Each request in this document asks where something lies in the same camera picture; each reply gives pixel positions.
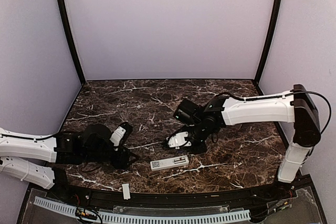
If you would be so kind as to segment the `white remote control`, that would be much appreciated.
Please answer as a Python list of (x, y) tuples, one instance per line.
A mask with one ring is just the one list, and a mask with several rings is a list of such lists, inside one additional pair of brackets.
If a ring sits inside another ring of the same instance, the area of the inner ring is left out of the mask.
[(172, 157), (157, 161), (151, 161), (150, 167), (152, 171), (157, 171), (157, 170), (186, 166), (188, 164), (189, 164), (189, 158), (186, 155), (183, 155), (179, 157)]

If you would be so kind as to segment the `white battery cover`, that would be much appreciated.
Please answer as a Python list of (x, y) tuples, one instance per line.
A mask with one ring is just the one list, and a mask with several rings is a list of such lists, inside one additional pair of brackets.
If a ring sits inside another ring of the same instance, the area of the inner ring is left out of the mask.
[(128, 183), (122, 184), (122, 193), (123, 193), (124, 200), (129, 200), (131, 198), (130, 187)]

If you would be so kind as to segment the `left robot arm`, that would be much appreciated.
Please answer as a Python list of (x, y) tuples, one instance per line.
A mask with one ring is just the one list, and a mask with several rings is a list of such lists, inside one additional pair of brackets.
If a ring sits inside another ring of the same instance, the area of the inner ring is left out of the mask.
[(63, 169), (30, 162), (38, 159), (54, 164), (80, 165), (88, 162), (109, 163), (125, 170), (139, 156), (124, 146), (133, 127), (123, 122), (114, 131), (103, 124), (92, 124), (81, 132), (61, 131), (53, 135), (29, 135), (1, 129), (1, 172), (38, 185), (53, 188), (63, 201), (74, 197)]

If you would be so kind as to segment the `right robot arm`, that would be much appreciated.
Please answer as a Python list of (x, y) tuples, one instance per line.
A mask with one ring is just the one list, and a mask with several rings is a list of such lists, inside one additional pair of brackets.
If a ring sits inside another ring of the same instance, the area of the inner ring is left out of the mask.
[(313, 94), (303, 85), (295, 84), (292, 90), (256, 97), (237, 97), (223, 92), (205, 105), (184, 99), (174, 112), (174, 117), (184, 125), (165, 143), (169, 148), (188, 148), (191, 153), (200, 154), (207, 150), (208, 137), (226, 126), (253, 122), (293, 123), (294, 135), (278, 168), (277, 181), (268, 187), (269, 197), (278, 200), (287, 193), (287, 183), (294, 180), (325, 131), (310, 97)]

